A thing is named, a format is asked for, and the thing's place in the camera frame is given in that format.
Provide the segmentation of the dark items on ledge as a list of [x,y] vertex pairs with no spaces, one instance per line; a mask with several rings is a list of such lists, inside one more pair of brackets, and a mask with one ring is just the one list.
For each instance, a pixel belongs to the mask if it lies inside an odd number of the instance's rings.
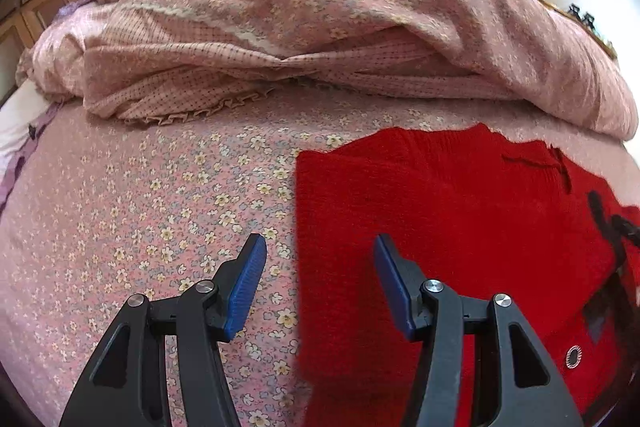
[[582,26],[584,26],[588,30],[592,32],[596,31],[596,28],[594,27],[594,16],[589,12],[582,12],[580,7],[575,3],[570,4],[567,9],[567,14],[577,20],[578,23],[581,23]]

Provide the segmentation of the wooden side ledge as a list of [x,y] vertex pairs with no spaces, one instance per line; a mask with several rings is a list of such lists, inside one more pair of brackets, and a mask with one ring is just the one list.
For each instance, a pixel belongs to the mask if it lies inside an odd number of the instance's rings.
[[537,1],[543,4],[547,9],[557,12],[565,18],[578,23],[578,25],[589,35],[589,37],[595,43],[597,43],[598,46],[600,46],[600,48],[612,61],[618,61],[618,55],[616,49],[613,46],[613,43],[611,41],[605,40],[605,38],[600,35],[600,32],[597,31],[596,26],[594,26],[594,17],[590,13],[583,13],[575,3],[571,3],[566,10],[562,10],[555,4],[550,3],[546,0]]

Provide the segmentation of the red knit cardigan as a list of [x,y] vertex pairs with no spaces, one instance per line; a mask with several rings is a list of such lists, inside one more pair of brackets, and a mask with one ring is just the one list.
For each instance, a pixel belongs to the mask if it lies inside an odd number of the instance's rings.
[[[557,148],[479,124],[305,150],[295,225],[306,425],[405,426],[421,346],[390,313],[374,263],[381,234],[461,296],[511,296],[582,425],[638,423],[639,210]],[[473,358],[468,337],[454,426],[473,426]]]

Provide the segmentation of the white pillow purple trim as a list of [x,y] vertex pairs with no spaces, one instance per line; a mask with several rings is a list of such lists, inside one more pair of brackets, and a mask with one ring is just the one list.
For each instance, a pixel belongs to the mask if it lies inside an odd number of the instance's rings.
[[59,107],[48,101],[32,80],[25,80],[1,107],[1,209]]

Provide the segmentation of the pink floral duvet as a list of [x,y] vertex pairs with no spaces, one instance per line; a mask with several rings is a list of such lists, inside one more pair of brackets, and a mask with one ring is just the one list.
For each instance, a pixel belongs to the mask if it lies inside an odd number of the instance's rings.
[[524,100],[627,141],[617,65],[537,0],[89,0],[18,62],[53,101],[169,124],[305,78],[395,98]]

